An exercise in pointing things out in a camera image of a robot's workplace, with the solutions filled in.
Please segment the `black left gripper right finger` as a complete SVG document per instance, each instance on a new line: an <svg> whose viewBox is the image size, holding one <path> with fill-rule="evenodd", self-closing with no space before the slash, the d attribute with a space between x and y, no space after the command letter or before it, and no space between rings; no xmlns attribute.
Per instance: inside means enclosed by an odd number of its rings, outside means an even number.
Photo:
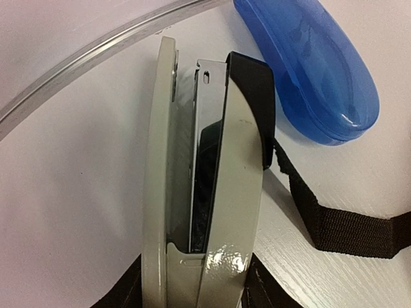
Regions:
<svg viewBox="0 0 411 308"><path fill-rule="evenodd" d="M242 307L282 307L280 285L253 253L241 298Z"/></svg>

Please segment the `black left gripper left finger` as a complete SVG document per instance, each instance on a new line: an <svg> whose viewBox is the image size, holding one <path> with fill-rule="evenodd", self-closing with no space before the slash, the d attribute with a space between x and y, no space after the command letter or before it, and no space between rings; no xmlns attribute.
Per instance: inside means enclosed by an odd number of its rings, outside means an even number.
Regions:
<svg viewBox="0 0 411 308"><path fill-rule="evenodd" d="M142 307L141 255L102 298L102 307Z"/></svg>

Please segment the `cream white backpack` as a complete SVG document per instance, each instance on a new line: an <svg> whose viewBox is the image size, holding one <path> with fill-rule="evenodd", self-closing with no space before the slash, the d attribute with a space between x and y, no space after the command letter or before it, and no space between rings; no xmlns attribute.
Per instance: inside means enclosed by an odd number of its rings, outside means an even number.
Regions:
<svg viewBox="0 0 411 308"><path fill-rule="evenodd" d="M285 150L273 142L280 171L316 249L359 257L391 259L410 247L410 213L389 219L322 206Z"/></svg>

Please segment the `silver stapler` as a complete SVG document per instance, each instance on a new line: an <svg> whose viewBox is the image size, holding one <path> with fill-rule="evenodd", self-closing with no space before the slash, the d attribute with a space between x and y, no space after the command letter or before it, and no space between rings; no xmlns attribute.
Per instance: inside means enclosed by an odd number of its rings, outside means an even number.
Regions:
<svg viewBox="0 0 411 308"><path fill-rule="evenodd" d="M177 76L176 41L158 52L141 252L143 307L237 307L273 159L274 77L237 52Z"/></svg>

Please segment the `blue pencil case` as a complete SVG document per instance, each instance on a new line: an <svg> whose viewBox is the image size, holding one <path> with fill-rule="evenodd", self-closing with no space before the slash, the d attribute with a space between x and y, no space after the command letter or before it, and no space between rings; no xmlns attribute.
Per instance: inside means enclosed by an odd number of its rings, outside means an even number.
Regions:
<svg viewBox="0 0 411 308"><path fill-rule="evenodd" d="M361 137L380 112L372 76L318 1L235 1L274 74L283 113L310 140L338 146Z"/></svg>

